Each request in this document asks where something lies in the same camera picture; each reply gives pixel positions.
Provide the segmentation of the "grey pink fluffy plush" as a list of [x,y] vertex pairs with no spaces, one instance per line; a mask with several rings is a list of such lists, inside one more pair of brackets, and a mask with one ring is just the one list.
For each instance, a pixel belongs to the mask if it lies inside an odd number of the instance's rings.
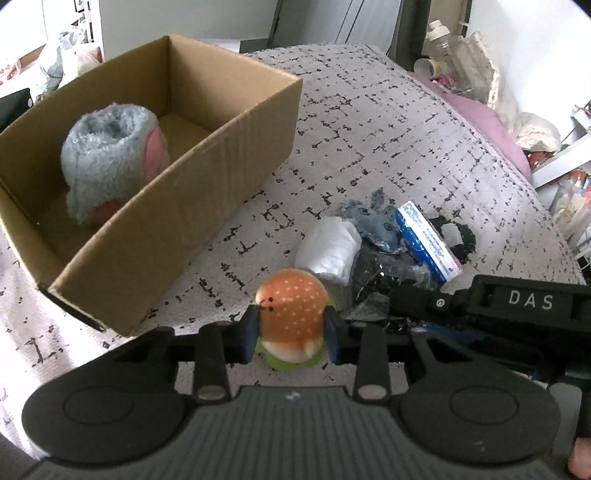
[[72,126],[60,161],[70,218],[103,224],[170,165],[170,155],[154,113],[113,103]]

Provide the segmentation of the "clear plastic jar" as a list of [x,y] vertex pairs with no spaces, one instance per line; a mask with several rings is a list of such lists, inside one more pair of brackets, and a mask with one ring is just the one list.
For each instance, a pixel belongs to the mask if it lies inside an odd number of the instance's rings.
[[459,37],[452,35],[440,20],[434,20],[428,25],[426,40],[429,56],[438,63],[448,88],[457,92],[465,90],[468,80],[455,51]]

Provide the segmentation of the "grey patterned bed cover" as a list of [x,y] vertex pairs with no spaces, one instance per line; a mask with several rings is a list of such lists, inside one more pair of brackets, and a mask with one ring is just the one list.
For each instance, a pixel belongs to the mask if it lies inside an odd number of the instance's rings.
[[[100,229],[72,221],[60,153],[84,114],[138,104],[171,164]],[[157,326],[235,320],[312,226],[383,192],[468,226],[477,274],[579,284],[521,172],[440,95],[368,47],[242,56],[179,36],[82,75],[1,136],[1,432],[43,383]]]

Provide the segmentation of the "white soft bundle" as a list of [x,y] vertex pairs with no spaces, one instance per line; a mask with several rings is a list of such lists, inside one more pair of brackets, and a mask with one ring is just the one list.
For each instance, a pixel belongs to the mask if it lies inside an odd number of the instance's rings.
[[322,280],[346,285],[362,238],[349,220],[335,216],[322,218],[305,235],[294,257],[294,267]]

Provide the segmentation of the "black crinkled plastic bag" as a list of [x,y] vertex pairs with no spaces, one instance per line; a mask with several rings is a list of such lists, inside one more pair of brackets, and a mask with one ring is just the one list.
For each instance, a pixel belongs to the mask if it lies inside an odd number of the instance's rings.
[[407,251],[388,254],[363,240],[353,266],[352,306],[346,311],[346,320],[390,320],[391,296],[403,285],[429,291],[440,286],[428,266],[417,263]]

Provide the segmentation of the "black white stitched plush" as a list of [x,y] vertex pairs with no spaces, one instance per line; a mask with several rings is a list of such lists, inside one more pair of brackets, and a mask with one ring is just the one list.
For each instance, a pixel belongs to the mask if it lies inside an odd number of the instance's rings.
[[465,224],[448,220],[443,216],[430,218],[432,226],[442,237],[451,252],[462,264],[466,264],[469,256],[476,250],[476,236]]

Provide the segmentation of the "pink pillow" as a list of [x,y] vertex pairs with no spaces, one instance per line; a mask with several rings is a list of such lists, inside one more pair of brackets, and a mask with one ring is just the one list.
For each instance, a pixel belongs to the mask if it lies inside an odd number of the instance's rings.
[[447,101],[463,118],[486,137],[528,182],[532,182],[532,172],[526,155],[514,141],[494,110],[476,100],[456,95],[421,74],[414,73],[413,77]]

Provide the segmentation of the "cream woven bag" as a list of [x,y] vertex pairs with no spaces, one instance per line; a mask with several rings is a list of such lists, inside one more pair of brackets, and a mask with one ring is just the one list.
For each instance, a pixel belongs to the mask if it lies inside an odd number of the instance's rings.
[[501,86],[500,70],[479,31],[475,31],[466,38],[465,44],[468,52],[466,72],[477,94],[477,99],[496,110]]

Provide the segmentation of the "burger plush toy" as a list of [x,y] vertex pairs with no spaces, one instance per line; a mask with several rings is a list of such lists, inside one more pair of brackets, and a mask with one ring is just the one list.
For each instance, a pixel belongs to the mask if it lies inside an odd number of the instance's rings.
[[322,282],[300,269],[271,274],[256,291],[256,352],[271,368],[287,371],[318,363],[324,349],[324,312],[331,305]]

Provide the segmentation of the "blue-grey knitted plush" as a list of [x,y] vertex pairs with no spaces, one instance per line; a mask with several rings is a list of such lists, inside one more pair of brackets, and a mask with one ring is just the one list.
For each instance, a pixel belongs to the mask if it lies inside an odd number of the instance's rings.
[[404,247],[400,228],[394,215],[397,208],[386,203],[383,188],[370,195],[370,204],[360,200],[348,200],[339,206],[338,214],[349,220],[363,240],[386,254],[398,254]]

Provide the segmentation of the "black white-dotted dice plush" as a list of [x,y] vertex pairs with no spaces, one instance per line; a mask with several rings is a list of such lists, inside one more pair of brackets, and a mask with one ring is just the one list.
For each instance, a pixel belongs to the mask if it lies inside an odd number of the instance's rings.
[[29,88],[18,90],[0,99],[0,132],[33,106]]

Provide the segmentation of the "brown cardboard box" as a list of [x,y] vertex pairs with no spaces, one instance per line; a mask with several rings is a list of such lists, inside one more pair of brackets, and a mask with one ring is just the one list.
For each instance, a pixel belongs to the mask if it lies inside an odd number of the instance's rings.
[[[1,135],[1,224],[38,290],[96,328],[131,334],[228,218],[290,155],[303,82],[247,56],[165,36],[113,58],[32,107]],[[122,192],[90,173],[74,201],[77,121],[132,105],[153,139]]]

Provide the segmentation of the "yellow tin can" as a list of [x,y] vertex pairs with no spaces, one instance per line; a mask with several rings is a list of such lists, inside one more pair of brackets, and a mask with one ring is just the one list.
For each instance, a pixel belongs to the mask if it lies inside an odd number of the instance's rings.
[[441,65],[431,58],[419,58],[414,63],[414,72],[429,80],[437,80],[442,76]]

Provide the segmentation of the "white plastic bag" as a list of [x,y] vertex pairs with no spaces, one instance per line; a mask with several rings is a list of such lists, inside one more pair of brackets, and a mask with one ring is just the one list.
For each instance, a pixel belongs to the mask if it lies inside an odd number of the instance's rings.
[[35,80],[31,87],[33,100],[38,102],[46,98],[102,62],[100,46],[75,38],[73,32],[47,44],[36,61]]

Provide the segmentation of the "blue white carton box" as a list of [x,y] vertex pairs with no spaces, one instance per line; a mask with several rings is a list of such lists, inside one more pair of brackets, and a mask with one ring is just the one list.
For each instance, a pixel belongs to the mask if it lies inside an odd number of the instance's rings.
[[397,209],[394,220],[411,254],[427,265],[438,283],[446,284],[462,273],[459,260],[412,201]]

